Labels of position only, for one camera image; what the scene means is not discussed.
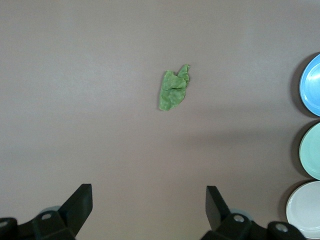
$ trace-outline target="crumpled green rag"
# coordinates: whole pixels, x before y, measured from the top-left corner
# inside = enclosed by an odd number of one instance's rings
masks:
[[[159,109],[169,111],[178,106],[186,95],[186,87],[189,83],[188,64],[183,65],[177,75],[173,71],[165,72],[159,95]]]

